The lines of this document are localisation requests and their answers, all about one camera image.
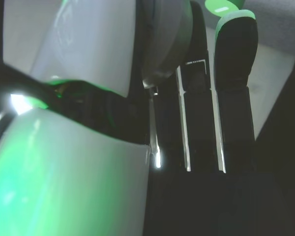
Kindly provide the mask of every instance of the gray floor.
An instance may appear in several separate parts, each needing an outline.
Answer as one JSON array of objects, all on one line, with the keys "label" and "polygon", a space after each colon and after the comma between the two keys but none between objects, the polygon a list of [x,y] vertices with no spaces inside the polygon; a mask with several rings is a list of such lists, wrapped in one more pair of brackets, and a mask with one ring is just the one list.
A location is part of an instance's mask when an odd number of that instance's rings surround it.
[{"label": "gray floor", "polygon": [[[29,73],[60,4],[60,0],[5,0],[3,50],[5,62],[25,73]],[[207,28],[207,39],[212,72],[214,30],[211,28]],[[256,137],[292,71],[294,62],[295,56],[293,55],[259,45],[248,82]],[[214,88],[213,102],[215,104],[216,129],[219,134],[218,110]],[[217,135],[217,141],[220,145],[219,135]]]}]

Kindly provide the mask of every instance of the black cable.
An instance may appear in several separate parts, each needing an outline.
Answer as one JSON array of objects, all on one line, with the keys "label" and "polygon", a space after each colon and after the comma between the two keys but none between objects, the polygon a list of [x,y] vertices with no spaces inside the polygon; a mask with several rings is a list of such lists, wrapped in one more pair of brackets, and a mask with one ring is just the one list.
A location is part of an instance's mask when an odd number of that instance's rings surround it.
[{"label": "black cable", "polygon": [[29,75],[26,75],[0,61],[0,92],[22,94],[37,98],[46,103],[53,111],[61,113],[62,102],[56,93]]}]

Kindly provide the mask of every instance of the white casing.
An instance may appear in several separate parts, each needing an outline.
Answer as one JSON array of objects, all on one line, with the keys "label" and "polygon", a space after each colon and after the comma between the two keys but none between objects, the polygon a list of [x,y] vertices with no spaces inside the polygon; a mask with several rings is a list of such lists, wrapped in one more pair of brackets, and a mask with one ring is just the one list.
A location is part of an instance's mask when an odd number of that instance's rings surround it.
[{"label": "white casing", "polygon": [[31,75],[79,79],[126,97],[135,36],[136,0],[67,0]]},{"label": "white casing", "polygon": [[17,116],[0,141],[0,236],[139,236],[150,148],[51,111]]}]

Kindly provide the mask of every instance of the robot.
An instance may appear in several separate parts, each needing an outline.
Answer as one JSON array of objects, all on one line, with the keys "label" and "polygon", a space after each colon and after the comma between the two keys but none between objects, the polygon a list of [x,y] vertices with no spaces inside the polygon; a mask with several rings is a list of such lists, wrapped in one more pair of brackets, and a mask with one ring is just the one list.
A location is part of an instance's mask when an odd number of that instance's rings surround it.
[{"label": "robot", "polygon": [[222,164],[195,1],[66,0],[30,75],[0,62],[20,106],[0,137],[0,235],[142,235],[149,172],[253,171],[257,24],[230,4],[211,10]]}]

